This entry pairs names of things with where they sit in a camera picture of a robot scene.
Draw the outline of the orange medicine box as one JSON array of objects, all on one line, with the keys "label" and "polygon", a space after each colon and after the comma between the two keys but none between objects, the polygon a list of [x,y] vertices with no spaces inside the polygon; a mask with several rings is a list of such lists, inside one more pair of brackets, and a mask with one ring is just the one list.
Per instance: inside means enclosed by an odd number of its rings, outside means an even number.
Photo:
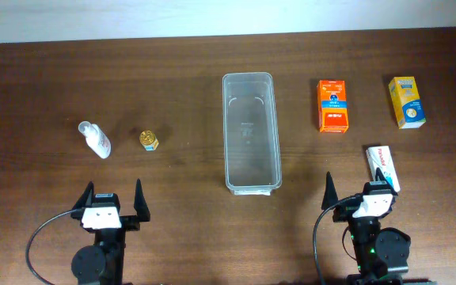
[{"label": "orange medicine box", "polygon": [[349,128],[345,81],[320,80],[317,84],[320,132],[345,133]]}]

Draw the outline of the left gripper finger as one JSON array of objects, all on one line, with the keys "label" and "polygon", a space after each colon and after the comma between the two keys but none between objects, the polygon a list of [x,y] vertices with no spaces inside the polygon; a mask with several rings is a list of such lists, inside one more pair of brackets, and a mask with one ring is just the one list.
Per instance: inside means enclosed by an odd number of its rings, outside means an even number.
[{"label": "left gripper finger", "polygon": [[141,180],[136,181],[134,209],[140,222],[150,221],[150,210],[143,195]]},{"label": "left gripper finger", "polygon": [[81,196],[79,197],[77,202],[74,204],[72,209],[78,210],[78,209],[84,208],[86,206],[90,206],[92,203],[93,194],[94,194],[94,184],[92,181],[90,181],[87,184],[85,191],[81,194]]}]

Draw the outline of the white Panadol box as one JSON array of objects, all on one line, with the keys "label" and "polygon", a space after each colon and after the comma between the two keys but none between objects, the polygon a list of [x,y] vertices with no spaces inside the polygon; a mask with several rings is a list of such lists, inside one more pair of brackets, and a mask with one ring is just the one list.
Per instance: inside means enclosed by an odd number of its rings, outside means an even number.
[{"label": "white Panadol box", "polygon": [[377,180],[376,170],[380,169],[394,191],[399,192],[401,186],[397,178],[397,171],[393,164],[390,148],[388,146],[371,146],[366,149],[366,155],[373,180]]}]

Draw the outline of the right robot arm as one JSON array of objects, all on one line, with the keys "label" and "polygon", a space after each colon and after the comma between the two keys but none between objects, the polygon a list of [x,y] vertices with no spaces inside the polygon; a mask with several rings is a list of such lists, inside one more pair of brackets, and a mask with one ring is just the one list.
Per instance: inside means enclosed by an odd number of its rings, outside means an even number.
[{"label": "right robot arm", "polygon": [[376,169],[375,179],[361,193],[339,199],[332,176],[325,178],[321,217],[333,212],[334,222],[346,222],[359,272],[348,275],[346,284],[402,284],[409,271],[411,238],[395,228],[382,228],[380,220],[391,211],[397,191]]}]

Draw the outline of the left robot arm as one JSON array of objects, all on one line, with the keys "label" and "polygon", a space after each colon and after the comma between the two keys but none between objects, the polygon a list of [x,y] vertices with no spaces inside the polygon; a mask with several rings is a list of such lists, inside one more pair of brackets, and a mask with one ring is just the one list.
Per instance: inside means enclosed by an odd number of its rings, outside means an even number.
[{"label": "left robot arm", "polygon": [[94,184],[88,183],[70,214],[94,235],[93,244],[79,249],[71,261],[71,271],[79,284],[123,282],[126,233],[138,231],[142,222],[150,221],[140,180],[136,181],[134,209],[134,215],[121,215],[117,194],[97,194]]}]

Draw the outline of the yellow blue medicine box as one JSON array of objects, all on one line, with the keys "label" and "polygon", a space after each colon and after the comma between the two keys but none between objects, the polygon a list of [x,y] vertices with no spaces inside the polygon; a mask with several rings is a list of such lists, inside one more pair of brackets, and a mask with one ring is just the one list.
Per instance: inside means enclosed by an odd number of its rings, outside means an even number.
[{"label": "yellow blue medicine box", "polygon": [[394,77],[389,83],[389,94],[397,126],[400,129],[419,128],[426,122],[424,108],[413,76]]}]

